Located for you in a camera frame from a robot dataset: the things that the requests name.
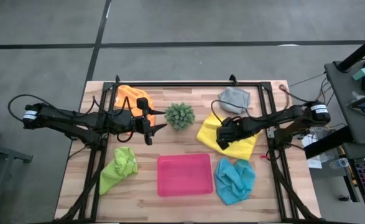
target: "wooden table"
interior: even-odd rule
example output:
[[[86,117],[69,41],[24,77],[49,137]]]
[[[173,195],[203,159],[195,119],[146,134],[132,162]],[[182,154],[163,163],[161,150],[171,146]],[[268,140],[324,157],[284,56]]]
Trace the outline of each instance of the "wooden table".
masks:
[[[287,82],[268,81],[272,83],[277,110],[285,106],[285,93],[278,86]],[[92,96],[100,99],[103,82],[88,82],[81,112],[91,106]],[[251,93],[249,112],[253,116],[261,115],[257,88],[241,87]],[[171,103],[185,102],[192,105],[196,114],[193,126],[182,132],[174,131],[166,126],[156,133],[153,145],[147,146],[144,137],[135,134],[127,143],[120,143],[111,136],[108,144],[106,163],[114,157],[114,149],[129,146],[137,157],[139,173],[132,175],[113,187],[107,194],[100,197],[97,222],[259,222],[280,221],[275,193],[274,179],[270,162],[262,159],[268,150],[267,139],[261,132],[256,147],[250,159],[250,164],[256,171],[256,182],[250,194],[250,199],[234,205],[226,206],[216,193],[186,197],[159,197],[157,195],[157,158],[160,155],[178,155],[207,153],[211,158],[211,166],[215,170],[218,161],[224,155],[212,150],[196,140],[196,134],[206,117],[210,114],[210,103],[218,98],[225,87],[140,87],[154,101],[155,109],[163,111]],[[215,111],[226,116],[218,104]],[[156,116],[156,124],[165,123],[164,116]],[[81,142],[74,142],[70,153],[83,147]],[[318,203],[313,189],[310,172],[301,149],[291,147],[286,150],[293,187],[304,204],[316,216],[320,216]],[[62,189],[58,201],[55,218],[61,217],[73,205],[81,193],[86,176],[86,168],[90,150],[84,150],[73,156],[67,164]],[[290,214],[287,194],[284,193],[287,214]],[[92,197],[89,197],[87,211],[91,211]]]

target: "yellow towel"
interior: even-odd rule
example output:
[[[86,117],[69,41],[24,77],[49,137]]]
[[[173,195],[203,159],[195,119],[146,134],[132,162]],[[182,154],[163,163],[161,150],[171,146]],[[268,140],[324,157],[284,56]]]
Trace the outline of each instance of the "yellow towel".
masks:
[[[229,144],[229,147],[225,150],[222,150],[217,142],[215,141],[217,138],[216,129],[221,127],[221,123],[217,120],[215,115],[211,113],[206,119],[203,125],[201,126],[199,132],[196,135],[197,140],[201,141],[206,146],[215,149],[216,151],[233,157],[237,159],[245,159],[249,160],[254,150],[254,146],[256,145],[257,138],[259,134],[256,134],[247,139],[243,139],[240,141],[235,141]]]

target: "blue cloth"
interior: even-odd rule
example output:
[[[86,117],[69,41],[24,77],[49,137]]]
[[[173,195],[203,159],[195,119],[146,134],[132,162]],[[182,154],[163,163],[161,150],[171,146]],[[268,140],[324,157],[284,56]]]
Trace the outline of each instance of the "blue cloth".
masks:
[[[242,159],[232,166],[227,159],[222,158],[214,176],[217,194],[226,205],[248,199],[256,179],[250,163]]]

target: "orange cloth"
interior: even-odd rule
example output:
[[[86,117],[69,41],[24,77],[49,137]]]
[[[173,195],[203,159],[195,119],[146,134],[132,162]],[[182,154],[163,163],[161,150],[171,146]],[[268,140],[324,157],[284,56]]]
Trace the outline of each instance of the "orange cloth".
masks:
[[[131,88],[127,85],[121,85],[118,88],[118,95],[116,97],[116,102],[114,103],[114,106],[117,108],[121,108],[122,104],[124,103],[125,97],[128,97],[128,101],[130,102],[131,106],[131,112],[133,116],[141,116],[142,110],[137,108],[137,99],[141,97],[147,98],[148,104],[152,110],[154,110],[153,101],[150,99],[150,96],[144,91],[139,90],[137,88]],[[147,119],[150,121],[150,125],[155,125],[155,116],[154,115],[148,115]]]

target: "gray cloth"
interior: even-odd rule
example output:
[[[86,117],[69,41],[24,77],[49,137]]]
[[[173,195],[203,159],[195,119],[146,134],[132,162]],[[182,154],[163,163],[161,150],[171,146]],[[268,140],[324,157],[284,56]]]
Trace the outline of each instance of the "gray cloth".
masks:
[[[218,95],[219,100],[231,103],[242,108],[247,108],[250,103],[250,93],[241,90],[237,87],[226,87],[226,90]],[[226,111],[242,114],[246,111],[242,108],[237,108],[235,106],[228,105],[226,103],[219,103],[220,107]]]

